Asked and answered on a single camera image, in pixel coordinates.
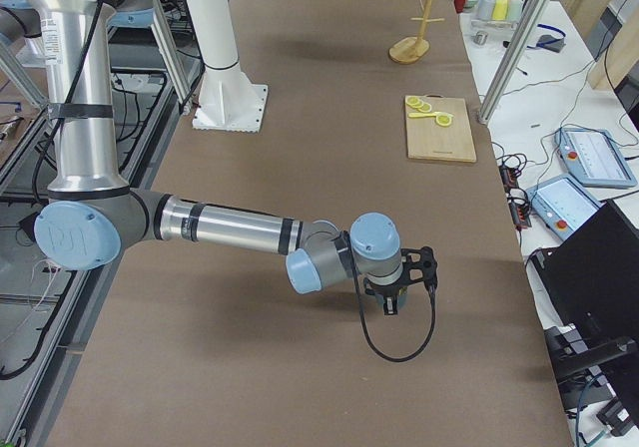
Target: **metal pole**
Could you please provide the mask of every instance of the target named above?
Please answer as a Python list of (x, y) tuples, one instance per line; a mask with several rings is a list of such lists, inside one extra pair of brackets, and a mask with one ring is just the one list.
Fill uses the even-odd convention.
[(153, 31), (153, 35), (156, 38), (160, 54), (164, 59), (164, 64), (167, 66), (167, 71), (169, 72), (173, 86), (176, 88), (180, 103), (185, 105), (185, 112), (188, 113), (191, 111), (191, 101), (188, 99), (191, 88), (187, 81), (184, 66), (178, 58), (178, 48), (171, 35), (171, 29), (164, 16), (164, 10), (162, 9), (160, 0), (153, 0), (153, 10), (153, 25), (151, 25), (151, 31)]
[(508, 85), (512, 74), (517, 69), (517, 64), (526, 49), (528, 39), (537, 27), (539, 18), (541, 18), (549, 1), (550, 0), (528, 0), (528, 3), (526, 3), (521, 23), (519, 23), (512, 37), (512, 41), (510, 45), (508, 45), (506, 54), (501, 60), (499, 68), (497, 68), (497, 72), (492, 79), (492, 83), (490, 83), (490, 88), (488, 88), (486, 97), (479, 110), (479, 123), (485, 125), (490, 120), (490, 117), (492, 117), (506, 85)]
[(42, 109), (47, 104), (47, 98), (40, 88), (33, 82), (9, 48), (0, 43), (0, 69), (7, 78), (18, 88), (22, 96), (35, 108)]

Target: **white table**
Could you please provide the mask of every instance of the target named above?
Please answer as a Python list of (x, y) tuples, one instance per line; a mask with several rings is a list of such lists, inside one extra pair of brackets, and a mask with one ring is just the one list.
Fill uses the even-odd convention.
[[(460, 15), (459, 21), (466, 52), (472, 64), (477, 92), (481, 96), (485, 95), (488, 90), (506, 51), (502, 42), (510, 40), (512, 31), (497, 28), (476, 28), (472, 26), (471, 18), (471, 14), (464, 13)], [(562, 79), (566, 75), (575, 73), (593, 63), (590, 52), (559, 2), (551, 2), (548, 5), (541, 22), (564, 31), (567, 35), (566, 46), (561, 53), (543, 49), (526, 50), (518, 67), (528, 75), (516, 71), (505, 90), (506, 93), (530, 83)], [(479, 29), (488, 32), (488, 40), (483, 46), (478, 46), (472, 41), (472, 36)], [(531, 36), (529, 44), (534, 45), (542, 34), (552, 33), (537, 28)], [(621, 148), (624, 156), (630, 157), (639, 154), (638, 135), (634, 126), (627, 117), (623, 117), (621, 125), (619, 124), (619, 119), (625, 114), (625, 111), (613, 91), (594, 91), (587, 83), (584, 87), (590, 66), (592, 65), (564, 81), (528, 87), (523, 91), (502, 97), (488, 125), (493, 141), (501, 145), (506, 154), (524, 153), (529, 160), (542, 163), (546, 159), (546, 153), (548, 156), (552, 155), (555, 146), (552, 137), (546, 138), (544, 153), (540, 139), (553, 133), (563, 122), (563, 124), (574, 123), (588, 128), (608, 130), (612, 137), (621, 144), (637, 143), (637, 146)], [(577, 98), (577, 94), (582, 88), (583, 91)], [(576, 107), (568, 116), (575, 101), (577, 101)], [(634, 137), (624, 131), (622, 126)], [(495, 147), (495, 154), (496, 156), (501, 155), (501, 150), (497, 147)], [(635, 176), (639, 178), (639, 160), (630, 161), (629, 164)], [(547, 168), (547, 164), (543, 166), (528, 165), (519, 178), (519, 184), (524, 189), (535, 186), (540, 175)], [(552, 165), (541, 178), (541, 182), (563, 173), (567, 173), (563, 162), (554, 156)], [(591, 189), (590, 193), (595, 198), (603, 200), (624, 194), (626, 191)], [(619, 200), (618, 204), (628, 218), (637, 225), (639, 194)], [(561, 244), (559, 237), (550, 231), (540, 218), (533, 216), (532, 223), (532, 228), (522, 232), (521, 252), (524, 257), (539, 247), (554, 247)], [(561, 326), (559, 316), (532, 265), (528, 268), (528, 278), (535, 296), (539, 319), (544, 329), (554, 325)], [(593, 439), (602, 429), (595, 413), (604, 405), (605, 403), (592, 404), (581, 414), (579, 430), (588, 440)], [(574, 422), (569, 421), (569, 424), (571, 431), (574, 431)], [(606, 435), (597, 445), (602, 447), (636, 447), (639, 445), (639, 429), (633, 428), (621, 438)]]

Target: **computer monitor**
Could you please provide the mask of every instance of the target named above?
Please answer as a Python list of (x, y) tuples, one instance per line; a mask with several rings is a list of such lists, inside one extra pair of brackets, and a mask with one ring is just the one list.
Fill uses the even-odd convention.
[[(564, 324), (589, 348), (628, 336), (639, 342), (639, 230), (614, 202), (544, 259), (543, 281)], [(639, 354), (599, 365), (639, 425)]]

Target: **wooden cutting board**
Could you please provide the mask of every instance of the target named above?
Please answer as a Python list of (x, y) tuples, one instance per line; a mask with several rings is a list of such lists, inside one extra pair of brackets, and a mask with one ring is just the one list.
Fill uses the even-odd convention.
[(466, 102), (463, 98), (417, 96), (432, 106), (432, 111), (442, 111), (452, 115), (452, 124), (445, 128), (438, 125), (435, 118), (409, 118), (408, 113), (417, 113), (417, 110), (406, 103), (408, 96), (404, 97), (404, 117), (409, 158), (465, 163), (477, 161)]

